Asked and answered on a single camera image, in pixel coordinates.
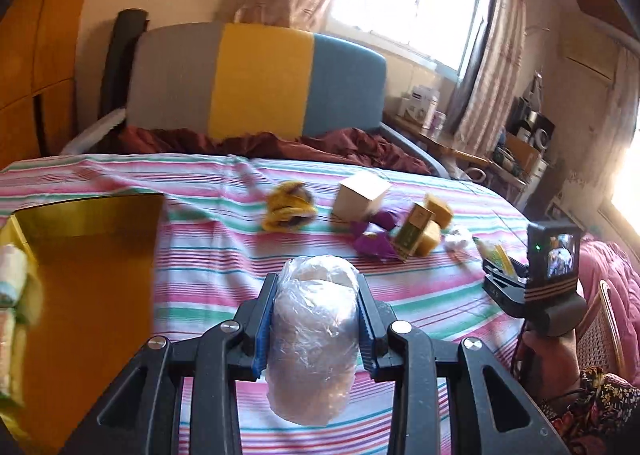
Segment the person right hand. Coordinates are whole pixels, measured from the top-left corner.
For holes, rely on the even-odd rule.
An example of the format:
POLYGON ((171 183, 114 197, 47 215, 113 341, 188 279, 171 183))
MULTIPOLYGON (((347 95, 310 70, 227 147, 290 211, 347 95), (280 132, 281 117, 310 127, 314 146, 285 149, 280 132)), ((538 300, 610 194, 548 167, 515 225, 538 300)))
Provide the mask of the person right hand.
POLYGON ((534 363, 523 387, 538 404, 559 403, 561 397, 580 388, 580 368, 574 329, 563 336, 548 337, 527 326, 522 347, 534 353, 534 363))

